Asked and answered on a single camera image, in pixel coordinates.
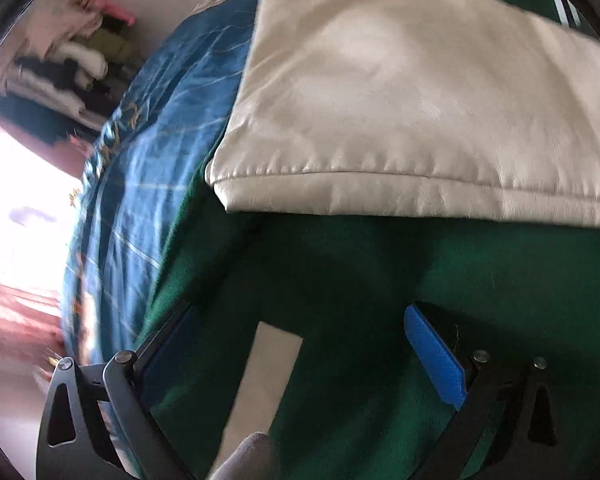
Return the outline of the green white varsity jacket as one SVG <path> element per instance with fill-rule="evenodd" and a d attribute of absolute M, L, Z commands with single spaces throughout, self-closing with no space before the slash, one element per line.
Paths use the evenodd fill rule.
<path fill-rule="evenodd" d="M 225 427 L 160 428 L 195 477 L 265 432 L 286 479 L 412 478 L 455 410 L 411 304 L 542 356 L 569 469 L 600 462 L 600 40 L 565 14 L 258 0 L 204 182 L 250 217 L 262 283 Z"/>

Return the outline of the clothes pile on shelf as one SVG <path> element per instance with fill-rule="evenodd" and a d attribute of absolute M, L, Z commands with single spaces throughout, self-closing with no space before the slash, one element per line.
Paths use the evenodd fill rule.
<path fill-rule="evenodd" d="M 114 0 L 46 0 L 0 82 L 0 118 L 47 145 L 93 143 L 143 59 Z"/>

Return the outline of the pink curtain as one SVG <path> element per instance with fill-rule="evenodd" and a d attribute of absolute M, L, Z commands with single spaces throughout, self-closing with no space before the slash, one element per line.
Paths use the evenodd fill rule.
<path fill-rule="evenodd" d="M 34 363 L 65 352 L 58 300 L 0 284 L 0 354 Z"/>

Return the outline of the white gloved finger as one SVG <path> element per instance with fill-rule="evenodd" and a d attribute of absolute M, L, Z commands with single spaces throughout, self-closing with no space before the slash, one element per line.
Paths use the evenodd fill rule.
<path fill-rule="evenodd" d="M 279 459 L 271 438 L 250 434 L 212 474 L 211 480 L 272 480 L 279 478 Z"/>

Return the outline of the blue striped bed quilt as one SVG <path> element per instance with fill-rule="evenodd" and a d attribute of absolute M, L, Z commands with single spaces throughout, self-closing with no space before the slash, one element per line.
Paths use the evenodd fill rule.
<path fill-rule="evenodd" d="M 182 319 L 140 397 L 169 434 L 221 431 L 256 332 L 253 225 L 204 182 L 224 136 L 258 0 L 225 0 L 174 30 L 135 77 L 87 159 L 62 288 L 62 330 L 82 362 L 137 349 Z"/>

